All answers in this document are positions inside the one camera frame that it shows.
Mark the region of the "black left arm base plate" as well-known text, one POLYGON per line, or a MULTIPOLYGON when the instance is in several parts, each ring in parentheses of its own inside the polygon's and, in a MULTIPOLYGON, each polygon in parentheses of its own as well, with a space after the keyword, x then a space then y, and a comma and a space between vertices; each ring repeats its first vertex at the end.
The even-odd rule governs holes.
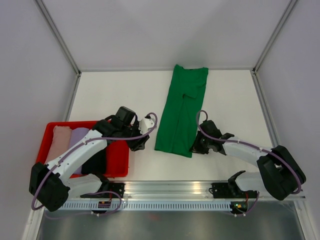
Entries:
POLYGON ((125 184, 123 182, 103 183, 97 191, 99 194, 83 194, 80 196, 80 198, 117 198, 117 196, 113 193, 104 193, 106 191, 117 193, 122 198, 125 193, 125 184))

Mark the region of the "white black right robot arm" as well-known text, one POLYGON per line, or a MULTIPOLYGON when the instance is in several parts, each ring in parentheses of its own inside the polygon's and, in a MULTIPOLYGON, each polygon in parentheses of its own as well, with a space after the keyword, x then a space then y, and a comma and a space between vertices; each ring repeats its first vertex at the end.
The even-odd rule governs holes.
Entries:
POLYGON ((228 192, 235 198, 246 192, 266 191, 282 201, 289 195, 298 194, 307 180, 286 147, 259 147, 234 134, 222 134, 212 120, 205 120, 199 125, 190 152, 207 155, 209 151, 235 157, 258 168, 257 172, 240 170, 227 180, 228 192))

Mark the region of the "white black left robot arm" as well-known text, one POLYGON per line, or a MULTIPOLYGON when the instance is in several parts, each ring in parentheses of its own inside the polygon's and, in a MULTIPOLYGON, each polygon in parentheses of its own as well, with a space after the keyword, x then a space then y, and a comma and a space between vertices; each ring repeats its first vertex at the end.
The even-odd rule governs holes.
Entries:
POLYGON ((29 182, 32 210, 45 207, 54 212, 68 199, 82 195, 106 197, 109 185, 99 174, 73 178, 73 173, 96 153, 118 141, 124 141, 132 152, 144 150, 157 123, 158 117, 153 112, 138 119, 133 110, 121 106, 116 114, 97 121, 72 148, 46 164, 35 163, 29 182))

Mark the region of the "green t shirt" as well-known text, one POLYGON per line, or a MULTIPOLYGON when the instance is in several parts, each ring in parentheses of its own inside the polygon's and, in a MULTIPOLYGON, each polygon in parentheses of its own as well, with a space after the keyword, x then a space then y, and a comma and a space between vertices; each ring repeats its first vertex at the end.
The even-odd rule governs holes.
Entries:
POLYGON ((192 157, 197 135, 197 113, 202 109, 209 69, 175 65, 157 131, 156 151, 192 157))

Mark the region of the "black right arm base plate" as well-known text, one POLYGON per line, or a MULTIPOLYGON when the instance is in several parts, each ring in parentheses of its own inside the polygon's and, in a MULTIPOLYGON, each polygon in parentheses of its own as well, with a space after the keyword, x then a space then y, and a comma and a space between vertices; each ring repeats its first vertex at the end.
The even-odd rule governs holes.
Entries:
POLYGON ((257 191, 242 191, 228 182, 213 182, 210 191, 215 199, 255 199, 258 196, 257 191))

